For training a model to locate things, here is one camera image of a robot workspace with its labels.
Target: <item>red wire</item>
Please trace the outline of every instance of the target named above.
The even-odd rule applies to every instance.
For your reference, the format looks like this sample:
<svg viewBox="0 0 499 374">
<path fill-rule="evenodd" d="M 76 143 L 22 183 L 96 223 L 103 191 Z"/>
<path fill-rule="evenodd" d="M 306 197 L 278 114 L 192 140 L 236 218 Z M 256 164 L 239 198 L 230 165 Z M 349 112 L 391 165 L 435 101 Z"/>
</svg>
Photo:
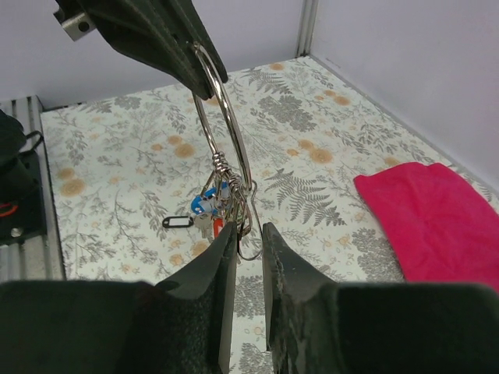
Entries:
<svg viewBox="0 0 499 374">
<path fill-rule="evenodd" d="M 8 206 L 11 206 L 12 208 L 10 210 L 7 210 L 6 212 L 0 213 L 0 218 L 2 218 L 2 217 L 8 217 L 11 214 L 14 214 L 16 212 L 17 208 L 19 208 L 19 205 L 2 204 L 2 205 L 0 205 L 0 209 L 1 208 L 6 208 Z"/>
</svg>

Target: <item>black key tag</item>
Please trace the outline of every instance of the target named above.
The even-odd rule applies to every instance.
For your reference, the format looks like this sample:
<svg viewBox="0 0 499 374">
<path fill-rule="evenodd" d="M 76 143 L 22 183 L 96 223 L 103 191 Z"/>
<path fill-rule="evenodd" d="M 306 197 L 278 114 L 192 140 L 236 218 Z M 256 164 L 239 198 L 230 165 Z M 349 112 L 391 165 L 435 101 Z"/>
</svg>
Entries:
<svg viewBox="0 0 499 374">
<path fill-rule="evenodd" d="M 170 216 L 163 220 L 164 228 L 190 228 L 193 224 L 191 216 Z"/>
</svg>

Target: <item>metal rail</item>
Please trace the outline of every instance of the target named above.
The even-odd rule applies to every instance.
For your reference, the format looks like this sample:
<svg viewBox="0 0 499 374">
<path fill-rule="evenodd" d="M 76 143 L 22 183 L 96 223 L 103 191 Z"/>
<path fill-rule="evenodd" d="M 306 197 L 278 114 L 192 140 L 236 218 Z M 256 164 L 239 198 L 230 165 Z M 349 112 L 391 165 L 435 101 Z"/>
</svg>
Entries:
<svg viewBox="0 0 499 374">
<path fill-rule="evenodd" d="M 24 133 L 41 128 L 41 104 L 36 96 L 0 102 L 0 109 L 23 124 Z M 0 245 L 0 282 L 18 280 L 63 280 L 62 252 L 52 198 L 45 146 L 37 148 L 41 169 L 47 234 L 26 240 L 22 245 Z"/>
</svg>

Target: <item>white wall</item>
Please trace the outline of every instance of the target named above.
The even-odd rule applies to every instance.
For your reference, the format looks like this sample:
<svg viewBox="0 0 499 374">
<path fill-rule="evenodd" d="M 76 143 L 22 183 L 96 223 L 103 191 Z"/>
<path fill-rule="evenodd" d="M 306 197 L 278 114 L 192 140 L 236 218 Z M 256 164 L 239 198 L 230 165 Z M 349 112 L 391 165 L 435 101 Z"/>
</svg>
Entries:
<svg viewBox="0 0 499 374">
<path fill-rule="evenodd" d="M 499 190 L 498 0 L 320 0 L 312 55 Z"/>
<path fill-rule="evenodd" d="M 193 3 L 228 71 L 293 57 L 303 0 Z M 71 41 L 57 8 L 54 0 L 0 0 L 0 101 L 36 94 L 52 108 L 175 82 L 121 56 L 96 30 Z"/>
</svg>

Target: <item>metal key ring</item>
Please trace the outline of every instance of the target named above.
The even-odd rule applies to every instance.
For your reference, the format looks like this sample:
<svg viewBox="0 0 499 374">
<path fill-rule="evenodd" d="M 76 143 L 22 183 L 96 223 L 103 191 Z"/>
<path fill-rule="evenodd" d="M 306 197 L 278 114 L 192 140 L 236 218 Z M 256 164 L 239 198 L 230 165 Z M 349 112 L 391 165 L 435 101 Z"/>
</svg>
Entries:
<svg viewBox="0 0 499 374">
<path fill-rule="evenodd" d="M 257 212 L 257 207 L 255 206 L 255 197 L 257 195 L 257 190 L 258 190 L 258 184 L 257 182 L 255 182 L 253 180 L 253 186 L 254 186 L 254 189 L 253 189 L 253 193 L 251 194 L 251 207 L 253 208 L 253 214 L 255 216 L 255 220 L 257 221 L 257 226 L 258 226 L 258 231 L 260 233 L 260 239 L 264 239 L 264 233 L 262 232 L 262 227 L 260 226 L 260 218 L 258 217 L 258 212 Z M 242 255 L 242 251 L 241 251 L 241 248 L 238 247 L 237 248 L 237 253 L 239 254 L 239 257 L 241 257 L 242 259 L 244 259 L 245 261 L 254 261 L 255 259 L 257 259 L 258 257 L 261 256 L 263 252 L 263 248 L 260 248 L 260 251 L 257 252 L 256 255 L 253 255 L 251 257 L 245 257 Z"/>
<path fill-rule="evenodd" d="M 231 103 L 228 99 L 227 91 L 225 91 L 224 84 L 221 81 L 220 75 L 216 70 L 211 57 L 207 53 L 204 47 L 194 42 L 194 51 L 196 57 L 199 59 L 204 72 L 207 75 L 208 82 L 215 93 L 215 96 L 220 105 L 221 113 L 224 116 L 225 123 L 227 125 L 228 133 L 231 136 L 232 145 L 234 146 L 235 153 L 237 155 L 237 160 L 239 162 L 239 169 L 242 172 L 242 182 L 245 195 L 247 195 L 251 189 L 253 180 L 251 178 L 250 163 L 248 161 L 248 155 L 246 153 L 246 148 L 242 142 L 241 131 L 239 130 L 239 125 L 237 119 L 235 118 L 234 110 L 232 109 Z M 219 149 L 213 133 L 211 132 L 210 124 L 203 107 L 203 101 L 200 97 L 193 93 L 194 104 L 196 105 L 197 114 L 200 117 L 201 125 L 203 126 L 203 132 L 210 146 L 211 153 L 213 155 L 219 153 Z"/>
</svg>

